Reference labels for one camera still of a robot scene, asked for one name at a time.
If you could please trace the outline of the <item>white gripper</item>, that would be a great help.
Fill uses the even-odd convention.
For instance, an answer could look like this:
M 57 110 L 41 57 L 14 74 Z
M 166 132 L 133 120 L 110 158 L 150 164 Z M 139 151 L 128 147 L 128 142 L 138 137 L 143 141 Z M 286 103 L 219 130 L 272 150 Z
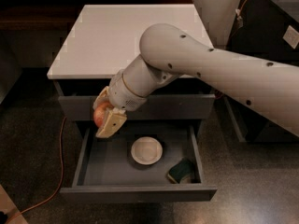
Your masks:
M 109 108 L 109 102 L 117 108 L 110 109 L 104 116 L 104 124 L 97 130 L 97 138 L 109 138 L 127 120 L 126 111 L 136 111 L 147 99 L 133 94 L 125 85 L 123 71 L 120 70 L 105 86 L 93 102 L 93 109 L 102 106 Z

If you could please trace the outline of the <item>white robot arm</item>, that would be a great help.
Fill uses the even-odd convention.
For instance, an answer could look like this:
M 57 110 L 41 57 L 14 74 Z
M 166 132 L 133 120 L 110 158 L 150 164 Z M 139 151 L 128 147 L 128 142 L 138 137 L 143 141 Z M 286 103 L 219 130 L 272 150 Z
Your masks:
M 140 54 L 93 103 L 96 136 L 109 138 L 155 90 L 196 77 L 288 132 L 299 135 L 299 67 L 214 49 L 169 24 L 141 36 Z

